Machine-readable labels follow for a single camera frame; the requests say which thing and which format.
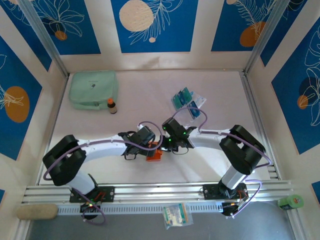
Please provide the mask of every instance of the white table surface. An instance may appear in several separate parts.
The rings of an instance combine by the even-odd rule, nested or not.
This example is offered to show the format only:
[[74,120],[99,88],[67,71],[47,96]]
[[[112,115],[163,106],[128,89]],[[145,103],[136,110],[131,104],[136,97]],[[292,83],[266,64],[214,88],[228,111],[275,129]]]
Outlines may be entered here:
[[[184,87],[207,99],[201,107],[208,115],[204,129],[230,129],[239,124],[257,137],[237,71],[120,71],[116,77],[119,81],[118,112],[110,114],[107,109],[74,109],[68,98],[73,78],[73,74],[70,75],[50,148],[69,134],[77,139],[93,140],[119,132],[136,131],[141,121],[152,121],[161,126],[175,112],[171,98]],[[204,119],[202,117],[193,123],[194,126],[199,126]],[[144,156],[137,156],[131,161],[121,156],[103,157],[85,163],[81,170],[90,173],[98,184],[185,183],[219,181],[229,166],[230,162],[222,151],[201,147],[190,149],[185,155],[164,153],[159,162],[147,162]],[[258,169],[249,178],[270,179],[266,167]],[[41,178],[40,184],[52,182]]]

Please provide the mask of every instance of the small brown bottle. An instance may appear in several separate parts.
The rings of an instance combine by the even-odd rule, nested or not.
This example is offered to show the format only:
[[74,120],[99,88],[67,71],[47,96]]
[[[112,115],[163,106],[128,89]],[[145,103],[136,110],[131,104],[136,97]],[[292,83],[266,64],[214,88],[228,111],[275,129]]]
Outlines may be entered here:
[[114,100],[112,98],[108,99],[108,108],[109,108],[109,112],[111,114],[115,114],[118,111],[117,107],[116,107],[116,104],[115,104],[115,102],[114,102]]

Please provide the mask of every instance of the white cable tray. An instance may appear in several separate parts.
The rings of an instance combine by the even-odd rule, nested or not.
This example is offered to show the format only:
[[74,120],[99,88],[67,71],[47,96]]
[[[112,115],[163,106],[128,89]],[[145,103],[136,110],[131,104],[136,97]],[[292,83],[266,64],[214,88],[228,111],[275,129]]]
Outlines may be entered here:
[[[110,204],[102,205],[101,209],[106,215],[119,214],[161,214],[163,207],[171,204]],[[188,203],[191,213],[221,213],[223,211],[221,202],[192,202]],[[86,215],[95,215],[96,212],[86,213]],[[82,215],[80,205],[58,205],[59,216]]]

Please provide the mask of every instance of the beige sponge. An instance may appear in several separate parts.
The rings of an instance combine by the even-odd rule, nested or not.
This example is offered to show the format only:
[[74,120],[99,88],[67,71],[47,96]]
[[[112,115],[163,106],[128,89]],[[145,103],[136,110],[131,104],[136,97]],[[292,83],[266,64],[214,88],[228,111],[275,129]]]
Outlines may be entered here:
[[55,204],[22,205],[16,211],[16,216],[20,220],[54,219],[57,214],[58,207]]

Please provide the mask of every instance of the plastic packet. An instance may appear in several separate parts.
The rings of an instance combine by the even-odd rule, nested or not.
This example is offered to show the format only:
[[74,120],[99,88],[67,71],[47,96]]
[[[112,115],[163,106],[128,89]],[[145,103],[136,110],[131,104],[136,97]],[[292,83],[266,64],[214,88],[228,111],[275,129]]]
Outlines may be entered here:
[[190,207],[184,203],[163,207],[163,217],[166,229],[194,224],[190,213]]

